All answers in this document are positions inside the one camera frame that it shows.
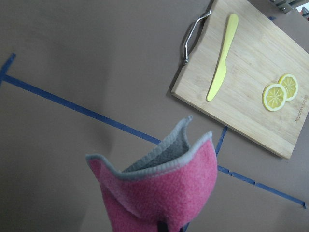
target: lemon slice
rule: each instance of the lemon slice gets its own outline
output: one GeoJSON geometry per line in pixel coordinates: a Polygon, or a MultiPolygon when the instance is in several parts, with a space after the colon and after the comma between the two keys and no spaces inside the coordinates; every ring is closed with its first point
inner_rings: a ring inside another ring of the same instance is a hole
{"type": "Polygon", "coordinates": [[[298,93],[298,82],[292,74],[283,75],[279,81],[279,84],[283,85],[286,90],[286,101],[293,100],[298,93]]]}
{"type": "Polygon", "coordinates": [[[263,91],[263,105],[269,111],[277,111],[284,106],[286,95],[286,90],[281,84],[271,84],[263,91]]]}

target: tape line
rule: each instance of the tape line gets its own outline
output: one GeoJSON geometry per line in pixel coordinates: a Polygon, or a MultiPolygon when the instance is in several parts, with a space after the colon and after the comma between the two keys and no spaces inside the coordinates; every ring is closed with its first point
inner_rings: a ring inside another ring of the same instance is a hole
{"type": "Polygon", "coordinates": [[[11,56],[7,59],[7,61],[3,64],[0,70],[0,86],[3,78],[5,77],[6,72],[8,71],[10,65],[13,63],[16,55],[14,53],[11,54],[11,56]]]}
{"type": "Polygon", "coordinates": [[[222,130],[222,133],[221,133],[221,137],[220,137],[220,139],[219,139],[219,142],[218,142],[218,144],[217,144],[217,146],[216,146],[216,150],[215,150],[217,156],[218,156],[219,151],[220,151],[220,149],[221,149],[221,145],[222,145],[224,136],[225,136],[225,134],[226,134],[226,131],[227,131],[227,126],[224,126],[224,128],[223,128],[223,130],[222,130]]]}
{"type": "MultiPolygon", "coordinates": [[[[12,64],[12,62],[14,60],[14,58],[15,58],[15,54],[12,54],[9,57],[9,59],[2,66],[2,68],[0,70],[0,84],[1,84],[1,80],[3,80],[5,82],[7,82],[7,83],[10,83],[10,84],[14,85],[14,86],[20,87],[20,88],[22,88],[24,90],[27,90],[27,91],[31,92],[31,93],[39,95],[39,96],[41,96],[43,98],[46,98],[48,100],[51,100],[53,102],[56,102],[56,103],[61,104],[63,106],[66,106],[66,107],[68,107],[68,108],[70,108],[72,110],[75,110],[75,111],[77,111],[79,113],[82,113],[82,114],[84,114],[86,116],[92,117],[92,118],[94,118],[94,119],[96,119],[98,121],[104,122],[104,123],[106,123],[108,125],[111,125],[113,127],[121,129],[121,130],[123,130],[125,132],[133,134],[133,135],[135,135],[137,137],[140,137],[140,138],[142,138],[142,139],[144,139],[146,141],[149,141],[149,142],[151,142],[153,144],[157,145],[157,144],[159,144],[161,142],[159,139],[156,139],[156,138],[154,138],[154,137],[152,137],[152,136],[150,136],[148,134],[145,134],[145,133],[143,133],[141,131],[138,131],[138,130],[136,130],[134,128],[131,128],[131,127],[129,127],[127,125],[124,125],[124,124],[122,124],[120,122],[117,122],[117,121],[112,120],[112,119],[110,119],[108,117],[100,115],[100,114],[98,114],[98,113],[96,113],[94,111],[86,109],[86,108],[84,108],[82,106],[79,106],[79,105],[77,105],[75,103],[72,103],[72,102],[70,102],[68,100],[65,100],[64,98],[58,97],[58,96],[56,96],[56,95],[54,95],[52,93],[46,92],[46,91],[44,91],[44,90],[42,90],[40,88],[37,88],[37,87],[32,86],[30,84],[27,84],[26,82],[20,81],[20,80],[14,78],[14,77],[6,75],[6,72],[8,71],[10,65],[12,64]]],[[[226,134],[226,131],[227,131],[227,126],[225,126],[223,128],[222,133],[221,133],[221,137],[220,137],[220,139],[218,141],[218,144],[216,146],[216,150],[215,151],[216,151],[217,155],[218,155],[218,153],[219,153],[219,151],[221,149],[221,145],[222,145],[222,142],[224,140],[224,136],[226,134]]],[[[228,174],[228,175],[230,175],[230,176],[232,176],[234,178],[237,178],[239,180],[245,181],[245,182],[247,182],[249,184],[252,184],[254,186],[257,186],[257,187],[259,187],[261,189],[264,189],[264,190],[266,190],[268,192],[274,193],[274,194],[276,194],[278,196],[281,196],[283,198],[286,198],[286,199],[288,199],[290,201],[293,201],[293,202],[295,202],[297,204],[300,204],[300,205],[303,206],[304,209],[307,208],[306,203],[304,201],[302,201],[302,200],[299,200],[299,199],[297,199],[295,197],[287,195],[287,194],[285,194],[283,192],[280,192],[280,191],[278,191],[278,190],[276,190],[274,188],[271,188],[269,186],[266,186],[264,184],[256,183],[254,180],[252,180],[250,178],[247,178],[247,177],[245,177],[243,175],[240,175],[240,174],[238,174],[236,172],[230,172],[229,169],[224,168],[224,167],[222,167],[220,165],[218,165],[218,171],[220,171],[222,173],[225,173],[225,174],[228,174]]]]}
{"type": "Polygon", "coordinates": [[[250,179],[250,178],[247,178],[247,177],[245,177],[245,176],[243,176],[243,175],[241,175],[241,174],[238,174],[238,173],[236,173],[236,172],[231,172],[229,169],[224,168],[224,167],[222,167],[222,166],[220,166],[220,165],[218,165],[218,171],[220,171],[220,172],[222,172],[222,173],[225,173],[225,174],[228,174],[228,175],[230,175],[230,176],[232,176],[232,177],[235,177],[235,178],[237,178],[237,179],[239,179],[239,180],[245,181],[245,182],[247,182],[247,183],[249,183],[249,184],[251,184],[251,185],[254,185],[254,186],[258,187],[258,188],[264,189],[264,190],[266,190],[266,191],[268,191],[268,192],[271,192],[271,193],[273,193],[273,194],[276,194],[276,195],[278,195],[278,196],[280,196],[280,197],[283,197],[283,198],[285,198],[285,199],[288,199],[288,200],[290,200],[290,201],[292,201],[292,202],[295,202],[295,203],[297,203],[297,204],[300,204],[301,206],[303,206],[304,209],[307,208],[306,203],[305,203],[304,201],[300,200],[300,199],[297,199],[297,198],[295,198],[295,197],[292,197],[292,196],[290,196],[290,195],[288,195],[288,194],[285,194],[285,193],[283,193],[283,192],[281,192],[281,191],[278,191],[278,190],[276,190],[276,189],[274,189],[274,188],[271,188],[271,187],[269,187],[269,186],[267,186],[267,185],[264,185],[264,184],[262,184],[262,183],[257,183],[256,181],[254,181],[254,180],[252,180],[252,179],[250,179]]]}
{"type": "Polygon", "coordinates": [[[106,123],[108,125],[111,125],[113,127],[121,129],[121,130],[123,130],[125,132],[133,134],[133,135],[135,135],[137,137],[140,137],[140,138],[142,138],[142,139],[144,139],[146,141],[149,141],[149,142],[154,143],[154,144],[159,144],[160,143],[160,140],[158,140],[158,139],[156,139],[156,138],[154,138],[154,137],[152,137],[152,136],[150,136],[148,134],[145,134],[145,133],[143,133],[141,131],[133,129],[133,128],[127,126],[127,125],[124,125],[124,124],[122,124],[120,122],[112,120],[112,119],[110,119],[110,118],[108,118],[106,116],[100,115],[100,114],[98,114],[96,112],[93,112],[93,111],[91,111],[89,109],[86,109],[86,108],[84,108],[82,106],[79,106],[79,105],[77,105],[75,103],[72,103],[72,102],[70,102],[68,100],[65,100],[65,99],[63,99],[61,97],[58,97],[58,96],[56,96],[54,94],[46,92],[46,91],[44,91],[42,89],[39,89],[39,88],[34,87],[32,85],[29,85],[29,84],[27,84],[27,83],[25,83],[23,81],[20,81],[20,80],[14,78],[14,77],[5,75],[3,80],[8,82],[8,83],[10,83],[10,84],[12,84],[12,85],[14,85],[14,86],[20,87],[20,88],[22,88],[24,90],[27,90],[27,91],[31,92],[31,93],[34,93],[34,94],[39,95],[41,97],[44,97],[44,98],[46,98],[48,100],[51,100],[53,102],[56,102],[56,103],[61,104],[63,106],[66,106],[66,107],[68,107],[68,108],[70,108],[72,110],[75,110],[75,111],[79,112],[79,113],[82,113],[82,114],[87,115],[89,117],[92,117],[92,118],[94,118],[96,120],[104,122],[104,123],[106,123]]]}

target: cutting board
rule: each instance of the cutting board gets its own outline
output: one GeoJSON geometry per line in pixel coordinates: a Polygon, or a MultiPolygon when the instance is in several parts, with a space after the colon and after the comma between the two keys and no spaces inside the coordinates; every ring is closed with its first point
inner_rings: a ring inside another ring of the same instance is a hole
{"type": "Polygon", "coordinates": [[[246,0],[215,0],[211,9],[172,94],[289,159],[309,110],[309,54],[246,0]],[[239,24],[226,59],[227,73],[219,92],[208,102],[206,95],[232,13],[238,15],[239,24]],[[297,78],[298,95],[270,112],[262,104],[263,90],[285,73],[297,78]]]}

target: plastic knife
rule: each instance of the plastic knife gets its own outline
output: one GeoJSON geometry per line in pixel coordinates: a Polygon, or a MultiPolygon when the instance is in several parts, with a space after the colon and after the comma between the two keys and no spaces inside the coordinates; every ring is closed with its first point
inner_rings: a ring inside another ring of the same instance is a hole
{"type": "Polygon", "coordinates": [[[225,60],[226,60],[226,57],[227,57],[228,50],[230,49],[230,46],[232,44],[236,29],[237,29],[238,21],[239,21],[239,19],[238,19],[238,16],[236,14],[231,14],[229,19],[228,19],[226,31],[225,31],[225,38],[224,38],[224,41],[223,41],[222,51],[221,51],[221,54],[219,56],[217,69],[216,69],[215,75],[212,79],[211,87],[210,87],[208,94],[206,96],[206,100],[209,101],[209,102],[217,94],[217,92],[219,91],[221,84],[224,80],[224,77],[225,77],[225,74],[226,74],[225,60]]]}

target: pink oven mitt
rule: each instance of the pink oven mitt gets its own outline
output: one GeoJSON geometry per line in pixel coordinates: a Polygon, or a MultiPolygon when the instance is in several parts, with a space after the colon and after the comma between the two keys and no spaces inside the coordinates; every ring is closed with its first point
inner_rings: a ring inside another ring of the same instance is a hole
{"type": "Polygon", "coordinates": [[[114,232],[179,232],[209,198],[217,178],[211,132],[190,147],[181,120],[157,147],[124,171],[99,154],[87,155],[114,232]]]}

